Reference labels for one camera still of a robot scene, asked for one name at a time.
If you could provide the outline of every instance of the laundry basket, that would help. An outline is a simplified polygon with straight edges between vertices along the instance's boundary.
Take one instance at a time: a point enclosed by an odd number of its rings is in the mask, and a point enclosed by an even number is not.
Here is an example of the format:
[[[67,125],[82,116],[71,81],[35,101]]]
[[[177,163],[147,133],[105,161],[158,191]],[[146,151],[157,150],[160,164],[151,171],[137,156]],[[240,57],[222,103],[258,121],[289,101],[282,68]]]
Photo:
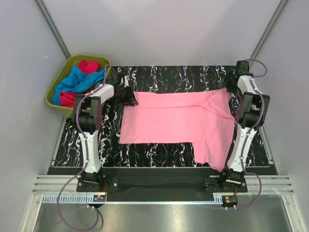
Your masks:
[[[91,61],[99,62],[100,63],[99,69],[98,69],[99,71],[104,69],[106,64],[111,65],[111,62],[104,57],[95,57],[95,56],[87,56],[87,55],[77,55],[77,56],[73,56],[73,57],[71,57],[67,60],[67,62],[65,63],[65,65],[61,69],[60,73],[58,74],[57,78],[55,79],[55,81],[53,82],[52,86],[50,87],[50,89],[48,90],[48,92],[45,96],[46,103],[48,105],[50,105],[51,107],[55,108],[64,117],[67,117],[67,118],[72,118],[73,108],[52,104],[53,95],[54,95],[54,92],[55,92],[55,87],[64,78],[68,77],[69,74],[71,73],[73,66],[78,66],[80,61],[82,61],[83,59],[86,60],[87,62],[91,62]],[[110,74],[111,74],[111,72],[110,72],[110,68],[109,68],[108,71],[107,71],[107,75],[106,75],[107,79],[110,76]]]

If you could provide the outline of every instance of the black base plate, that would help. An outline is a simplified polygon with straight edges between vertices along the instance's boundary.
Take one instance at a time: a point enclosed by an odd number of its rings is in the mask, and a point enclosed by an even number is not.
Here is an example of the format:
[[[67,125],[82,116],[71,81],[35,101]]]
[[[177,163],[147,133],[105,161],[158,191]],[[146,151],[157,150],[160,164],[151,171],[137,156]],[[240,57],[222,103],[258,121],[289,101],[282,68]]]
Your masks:
[[[234,193],[235,189],[233,187],[230,188],[230,190],[224,191],[222,187],[220,187],[220,183],[217,182],[214,183],[218,178],[217,177],[205,177],[204,178],[204,189],[205,192],[207,193],[214,193],[214,192],[226,192],[226,193]],[[237,192],[248,192],[247,189],[247,183],[246,180],[244,179],[243,183],[245,184],[244,186],[241,185],[238,187]]]
[[[104,183],[107,184],[107,192],[117,192],[119,188],[119,178],[113,176],[106,176]],[[104,186],[98,184],[83,182],[81,178],[78,179],[77,192],[105,192]]]

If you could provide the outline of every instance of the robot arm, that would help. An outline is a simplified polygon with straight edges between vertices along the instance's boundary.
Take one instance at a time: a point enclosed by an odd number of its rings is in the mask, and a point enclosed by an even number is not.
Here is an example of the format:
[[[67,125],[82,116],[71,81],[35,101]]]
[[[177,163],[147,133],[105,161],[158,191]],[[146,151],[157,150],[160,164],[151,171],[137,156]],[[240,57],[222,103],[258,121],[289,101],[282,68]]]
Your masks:
[[[132,88],[128,84],[127,78],[117,72],[112,72],[110,80],[106,84],[99,85],[100,90],[89,96],[82,103],[82,108],[77,111],[77,106],[84,95],[77,95],[74,102],[72,122],[76,125],[76,115],[79,117],[79,125],[86,135],[87,139],[79,133],[82,142],[83,158],[85,167],[82,173],[82,181],[99,184],[102,186],[102,168],[98,155],[98,131],[102,125],[102,104],[109,98],[116,97],[124,105],[134,106],[137,103]],[[88,160],[86,158],[86,149],[88,149]]]
[[[228,169],[224,171],[226,174],[223,178],[224,182],[237,187],[243,182],[244,172],[241,162],[245,166],[250,145],[257,129],[263,125],[267,113],[269,99],[268,95],[264,95],[255,84],[253,75],[249,73],[249,62],[238,61],[236,70],[227,77],[225,86],[228,91],[235,91],[239,88],[242,92],[241,102],[236,113],[236,122],[238,124],[237,137],[234,149],[230,159],[227,162]],[[264,110],[261,110],[261,98],[255,92],[259,91],[264,99]],[[250,128],[255,125],[260,115],[263,114],[261,121],[250,131]]]

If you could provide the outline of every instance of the pink cloth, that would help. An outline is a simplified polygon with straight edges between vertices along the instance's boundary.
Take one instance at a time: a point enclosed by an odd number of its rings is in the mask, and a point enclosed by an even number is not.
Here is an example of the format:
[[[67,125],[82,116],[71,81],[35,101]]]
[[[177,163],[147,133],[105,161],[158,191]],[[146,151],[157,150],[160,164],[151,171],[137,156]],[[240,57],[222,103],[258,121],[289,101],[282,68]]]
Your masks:
[[[234,117],[226,88],[208,92],[134,92],[139,105],[124,110],[120,143],[184,143],[194,146],[196,163],[221,171],[230,149]]]

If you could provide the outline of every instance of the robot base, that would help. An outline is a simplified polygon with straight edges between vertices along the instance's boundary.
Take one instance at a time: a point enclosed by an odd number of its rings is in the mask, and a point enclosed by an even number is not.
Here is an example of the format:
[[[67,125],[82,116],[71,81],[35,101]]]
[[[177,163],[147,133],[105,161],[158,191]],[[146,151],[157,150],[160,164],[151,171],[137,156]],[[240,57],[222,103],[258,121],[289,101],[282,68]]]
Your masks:
[[[112,176],[98,176],[98,183],[87,182],[80,177],[77,183],[77,192],[117,192],[119,186],[119,178]]]
[[[217,181],[217,177],[205,177],[204,178],[204,189],[207,193],[226,192],[234,193],[235,185],[229,185],[228,183],[222,183]],[[237,187],[237,192],[248,192],[246,180],[243,179],[242,184]]]

